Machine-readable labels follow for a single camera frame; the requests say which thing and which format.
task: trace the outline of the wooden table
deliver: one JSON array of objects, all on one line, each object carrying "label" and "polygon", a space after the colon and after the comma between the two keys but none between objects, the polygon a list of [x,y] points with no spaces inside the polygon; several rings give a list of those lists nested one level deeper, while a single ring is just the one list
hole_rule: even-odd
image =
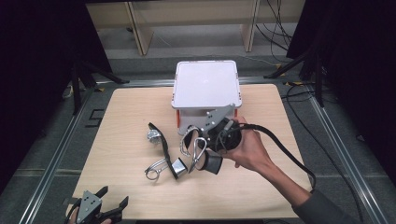
[{"label": "wooden table", "polygon": [[[272,84],[242,85],[238,115],[249,123],[271,130],[301,161],[288,117]],[[102,211],[118,206],[129,196],[124,219],[243,219],[296,217],[289,203],[257,173],[235,169],[224,160],[218,175],[193,171],[175,180],[167,169],[157,182],[146,179],[144,170],[163,158],[162,146],[147,140],[152,122],[164,134],[171,160],[180,157],[188,167],[191,158],[179,152],[176,111],[171,106],[172,87],[115,90],[93,142],[74,197],[85,189],[95,193],[108,186]],[[310,189],[301,171],[275,143],[262,134],[273,161],[293,180]]]}]

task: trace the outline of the floor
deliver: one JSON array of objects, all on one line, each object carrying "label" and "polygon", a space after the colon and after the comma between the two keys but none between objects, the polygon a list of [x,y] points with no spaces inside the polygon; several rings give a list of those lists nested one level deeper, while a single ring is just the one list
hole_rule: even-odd
[{"label": "floor", "polygon": [[[261,30],[270,38],[272,33],[260,25]],[[285,30],[292,35],[295,24],[284,24]],[[177,63],[191,60],[235,60],[241,84],[274,83],[281,96],[286,96],[287,82],[300,81],[300,65],[291,69],[285,76],[265,79],[279,64],[286,64],[290,59],[286,51],[271,45],[258,29],[255,31],[253,49],[245,52],[238,25],[179,26],[154,28],[154,37],[146,56],[140,56],[134,43],[134,36],[126,29],[100,30],[98,34],[106,50],[106,55],[117,76],[131,80],[126,87],[171,86]],[[281,36],[274,40],[287,47]],[[101,90],[81,89],[87,99],[78,117],[73,116],[73,97],[70,90],[64,91],[64,101],[50,119],[43,134],[31,147],[20,169],[12,177],[6,190],[0,196],[0,223],[24,223],[26,208],[35,203],[37,209],[32,213],[33,223],[60,223],[64,220],[67,205],[71,199],[79,174],[88,157],[92,142],[98,130],[97,119],[106,111],[106,106],[113,92],[119,86],[109,83],[102,77],[95,76]],[[357,205],[343,177],[353,182],[340,153],[333,144],[328,131],[323,128],[320,113],[325,113],[331,120],[336,133],[341,136],[348,155],[358,168],[363,182],[352,183],[357,191],[358,205],[361,208],[364,223],[396,223],[396,189],[389,181],[380,164],[359,136],[343,107],[337,103],[331,87],[324,88],[325,107],[317,110],[315,100],[309,93],[302,93],[284,99],[290,125],[294,131],[304,163],[316,174],[318,189],[325,193],[350,215],[359,218]],[[291,94],[309,91],[307,86],[296,87]],[[76,125],[70,127],[71,121]],[[316,137],[315,140],[307,128]],[[37,195],[37,187],[42,184],[42,176],[47,174],[58,155],[53,175],[48,178],[48,186],[41,191],[37,201],[31,201]],[[340,167],[340,173],[334,168]],[[365,200],[365,193],[372,194],[372,200]],[[260,220],[260,223],[303,223],[299,218],[282,218],[282,220]]]}]

